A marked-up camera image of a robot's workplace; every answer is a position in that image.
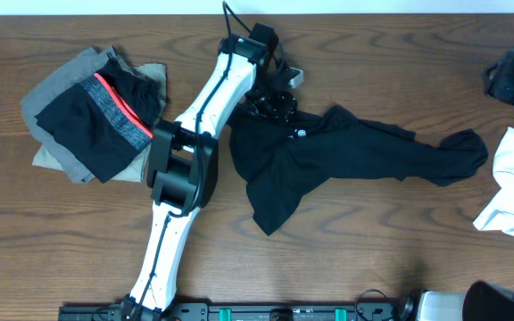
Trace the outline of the black polo shirt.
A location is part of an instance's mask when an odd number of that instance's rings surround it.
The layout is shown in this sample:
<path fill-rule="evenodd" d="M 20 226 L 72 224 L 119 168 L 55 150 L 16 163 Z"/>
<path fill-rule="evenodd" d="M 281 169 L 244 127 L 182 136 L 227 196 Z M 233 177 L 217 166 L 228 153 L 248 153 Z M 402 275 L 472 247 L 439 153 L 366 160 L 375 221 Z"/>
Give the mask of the black polo shirt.
<path fill-rule="evenodd" d="M 238 111 L 228 124 L 235 169 L 266 235 L 330 178 L 420 177 L 447 186 L 474 176 L 488 159 L 485 142 L 471 129 L 434 147 L 397 125 L 358 119 L 340 105 L 323 115 L 299 111 L 287 125 Z"/>

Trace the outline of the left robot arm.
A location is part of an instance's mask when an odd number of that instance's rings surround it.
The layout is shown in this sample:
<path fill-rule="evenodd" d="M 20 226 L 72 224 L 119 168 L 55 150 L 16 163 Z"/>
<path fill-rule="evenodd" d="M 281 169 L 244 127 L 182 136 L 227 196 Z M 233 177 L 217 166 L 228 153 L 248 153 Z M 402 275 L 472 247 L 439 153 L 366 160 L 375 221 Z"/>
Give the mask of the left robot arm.
<path fill-rule="evenodd" d="M 187 236 L 217 183 L 219 137 L 234 110 L 287 124 L 296 113 L 288 91 L 302 81 L 302 71 L 287 65 L 276 35 L 229 36 L 195 101 L 174 121 L 156 125 L 146 178 L 152 230 L 139 277 L 120 304 L 120 319 L 163 320 L 169 314 Z"/>

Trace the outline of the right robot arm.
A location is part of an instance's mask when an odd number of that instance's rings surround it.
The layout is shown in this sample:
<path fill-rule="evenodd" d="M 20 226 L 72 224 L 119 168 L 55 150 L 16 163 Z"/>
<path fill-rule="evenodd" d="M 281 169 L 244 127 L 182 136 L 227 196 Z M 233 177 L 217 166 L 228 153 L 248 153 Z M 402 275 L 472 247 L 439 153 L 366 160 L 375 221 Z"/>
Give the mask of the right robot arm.
<path fill-rule="evenodd" d="M 486 95 L 514 106 L 514 50 L 483 75 Z M 507 128 L 493 158 L 493 178 L 500 187 L 473 222 L 479 231 L 514 236 L 514 128 Z M 421 291 L 394 308 L 394 320 L 514 320 L 514 290 L 485 281 L 466 292 Z"/>

